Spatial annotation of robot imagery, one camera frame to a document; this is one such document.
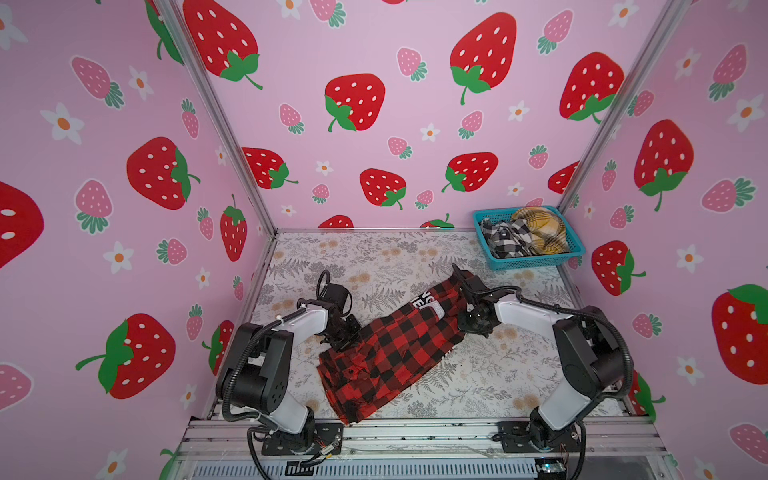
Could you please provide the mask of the red black plaid shirt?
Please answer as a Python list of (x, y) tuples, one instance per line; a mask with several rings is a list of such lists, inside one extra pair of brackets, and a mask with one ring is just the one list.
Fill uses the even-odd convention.
[(345, 425), (369, 418), (415, 384), (464, 340), (467, 302), (451, 276), (362, 327), (351, 346), (319, 355), (329, 405)]

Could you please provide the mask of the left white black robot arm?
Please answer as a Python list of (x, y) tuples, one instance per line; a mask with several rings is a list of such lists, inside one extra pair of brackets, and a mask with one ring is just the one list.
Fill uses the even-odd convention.
[(236, 330), (220, 367), (216, 396), (227, 422), (253, 420), (274, 444), (292, 453), (314, 448), (314, 413), (289, 392), (292, 350), (320, 336), (340, 351), (359, 338), (361, 325), (329, 302), (302, 303), (267, 325), (243, 324)]

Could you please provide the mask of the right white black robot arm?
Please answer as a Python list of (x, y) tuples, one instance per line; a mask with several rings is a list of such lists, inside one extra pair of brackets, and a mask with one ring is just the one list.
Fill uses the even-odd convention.
[(499, 325), (512, 325), (556, 346), (563, 380), (532, 410), (517, 436), (521, 443), (542, 452), (556, 449), (602, 401), (628, 394), (633, 359), (623, 336), (599, 308), (546, 304), (525, 297), (516, 286), (489, 288), (457, 265), (452, 268), (467, 303), (458, 314), (460, 331), (487, 337)]

